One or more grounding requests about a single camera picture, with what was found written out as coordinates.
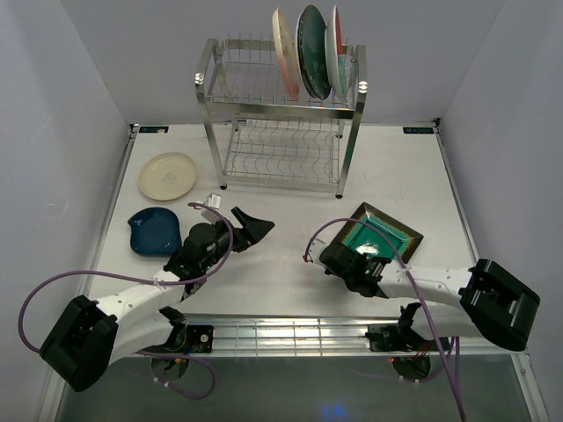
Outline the green square plate dark rim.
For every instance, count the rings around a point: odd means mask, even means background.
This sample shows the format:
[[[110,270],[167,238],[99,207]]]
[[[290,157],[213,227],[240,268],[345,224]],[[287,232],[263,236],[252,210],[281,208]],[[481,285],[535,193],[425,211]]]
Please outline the green square plate dark rim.
[[[390,244],[400,254],[401,259],[408,263],[416,252],[424,236],[391,217],[380,209],[363,202],[351,215],[351,219],[365,222],[377,232],[356,222],[347,222],[334,238],[335,242],[344,244],[348,249],[368,257],[395,259]]]

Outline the cream and pink plate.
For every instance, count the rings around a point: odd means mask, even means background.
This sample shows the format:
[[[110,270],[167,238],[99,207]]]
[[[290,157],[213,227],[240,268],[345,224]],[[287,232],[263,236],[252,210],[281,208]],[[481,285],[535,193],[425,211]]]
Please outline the cream and pink plate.
[[[300,91],[300,71],[296,48],[289,31],[289,25],[280,8],[276,8],[273,12],[272,29],[278,66],[287,95],[291,99],[298,100]]]

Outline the red and teal floral plate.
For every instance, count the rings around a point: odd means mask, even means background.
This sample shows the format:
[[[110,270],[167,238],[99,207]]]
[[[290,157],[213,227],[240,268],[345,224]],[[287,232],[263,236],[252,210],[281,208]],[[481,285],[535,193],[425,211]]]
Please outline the red and teal floral plate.
[[[340,102],[346,102],[345,50],[340,28],[340,14],[336,5],[325,29],[325,62],[329,84]]]

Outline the dark teal floral plate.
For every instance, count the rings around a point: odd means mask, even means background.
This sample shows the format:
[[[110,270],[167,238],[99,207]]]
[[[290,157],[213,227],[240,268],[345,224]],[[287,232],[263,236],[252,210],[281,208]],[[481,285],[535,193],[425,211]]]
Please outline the dark teal floral plate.
[[[307,5],[296,26],[296,51],[303,86],[312,98],[325,100],[331,92],[325,57],[325,20],[315,5]]]

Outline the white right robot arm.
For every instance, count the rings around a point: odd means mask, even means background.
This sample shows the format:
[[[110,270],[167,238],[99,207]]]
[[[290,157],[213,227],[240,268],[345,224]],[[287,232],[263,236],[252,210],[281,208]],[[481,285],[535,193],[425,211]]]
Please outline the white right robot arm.
[[[398,349],[417,349],[435,332],[482,337],[513,352],[527,347],[540,297],[493,260],[481,258],[469,269],[405,269],[397,260],[320,240],[310,246],[308,257],[359,295],[411,299],[395,330]]]

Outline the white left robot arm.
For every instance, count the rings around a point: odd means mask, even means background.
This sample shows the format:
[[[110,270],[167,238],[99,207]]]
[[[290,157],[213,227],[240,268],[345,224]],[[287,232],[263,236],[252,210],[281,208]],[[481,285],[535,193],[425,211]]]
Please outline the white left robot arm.
[[[76,392],[89,389],[108,367],[134,353],[177,361],[193,351],[187,320],[175,306],[193,295],[232,252],[260,242],[274,223],[231,210],[195,224],[183,244],[150,280],[117,294],[72,299],[43,342],[40,357]]]

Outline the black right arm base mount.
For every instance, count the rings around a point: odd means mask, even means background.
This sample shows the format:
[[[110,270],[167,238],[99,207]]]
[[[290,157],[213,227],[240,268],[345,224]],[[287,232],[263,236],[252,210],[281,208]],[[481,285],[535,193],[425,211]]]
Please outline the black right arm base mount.
[[[413,352],[427,343],[411,328],[394,324],[370,324],[365,337],[371,352]]]

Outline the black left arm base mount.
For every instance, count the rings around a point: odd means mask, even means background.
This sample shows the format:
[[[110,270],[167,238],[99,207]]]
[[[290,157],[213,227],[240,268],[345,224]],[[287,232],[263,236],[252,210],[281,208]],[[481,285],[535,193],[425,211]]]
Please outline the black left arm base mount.
[[[188,325],[179,335],[179,351],[183,354],[211,353],[214,334],[213,325]]]

